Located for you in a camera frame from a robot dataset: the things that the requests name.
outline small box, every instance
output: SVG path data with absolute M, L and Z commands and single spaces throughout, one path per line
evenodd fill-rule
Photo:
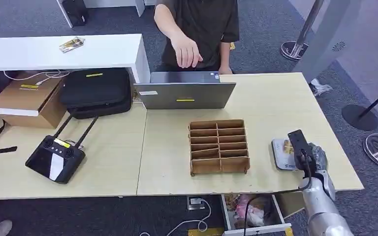
M 21 74 L 17 78 L 29 75 Z M 59 101 L 62 78 L 37 75 L 31 79 L 13 81 L 0 93 L 0 117 L 13 126 L 55 129 L 66 108 Z
M 189 124 L 190 175 L 247 173 L 250 168 L 244 120 L 195 121 Z

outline brown t-shirt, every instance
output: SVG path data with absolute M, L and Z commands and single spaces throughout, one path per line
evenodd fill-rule
M 197 43 L 203 62 L 196 68 L 219 63 L 221 42 L 239 40 L 237 0 L 157 0 L 157 4 L 167 6 L 177 26 Z M 178 66 L 170 39 L 167 39 L 162 61 Z

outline person's hand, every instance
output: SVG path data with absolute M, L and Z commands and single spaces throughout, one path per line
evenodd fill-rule
M 178 33 L 170 37 L 173 49 L 176 52 L 177 64 L 181 68 L 196 67 L 199 61 L 203 61 L 199 54 L 198 45 L 184 33 Z
M 221 66 L 218 72 L 220 75 L 232 75 L 232 70 L 229 66 Z

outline gray floor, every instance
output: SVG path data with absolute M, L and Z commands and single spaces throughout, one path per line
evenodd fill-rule
M 0 37 L 75 34 L 115 34 L 142 32 L 150 68 L 160 64 L 164 37 L 156 29 L 153 11 L 138 18 L 135 8 L 91 10 L 91 21 L 70 30 L 54 1 L 0 0 Z M 294 63 L 279 55 L 279 46 L 297 37 L 303 18 L 288 0 L 240 0 L 241 41 L 232 52 L 234 70 L 289 72 Z M 362 150 L 370 132 L 356 130 L 341 118 L 347 104 L 368 105 L 369 100 L 339 63 L 325 70 L 320 80 L 334 90 L 318 98 L 331 127 L 359 175 L 365 190 L 341 192 L 336 201 L 355 235 L 378 236 L 378 166 Z M 211 227 L 222 226 L 219 202 L 210 197 L 213 208 Z M 165 235 L 174 225 L 198 218 L 186 211 L 184 197 L 84 198 L 0 201 L 0 220 L 14 221 L 11 236 L 58 235 Z M 306 235 L 306 219 L 301 212 L 288 219 L 296 236 Z M 175 235 L 187 235 L 182 227 Z
M 314 1 L 289 0 L 302 17 L 307 18 Z M 316 32 L 327 5 L 325 0 L 313 25 Z M 350 48 L 338 58 L 340 65 L 371 101 L 378 98 L 378 0 L 362 1 Z

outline white label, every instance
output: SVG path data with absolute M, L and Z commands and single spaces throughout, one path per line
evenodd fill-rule
M 49 179 L 56 180 L 59 177 L 60 173 L 62 172 L 64 167 L 64 159 L 54 154 L 51 157 L 51 166 L 50 166 L 50 176 Z
M 158 95 L 157 91 L 143 91 L 143 92 L 140 92 L 140 95 L 141 96 L 145 96 L 145 95 Z

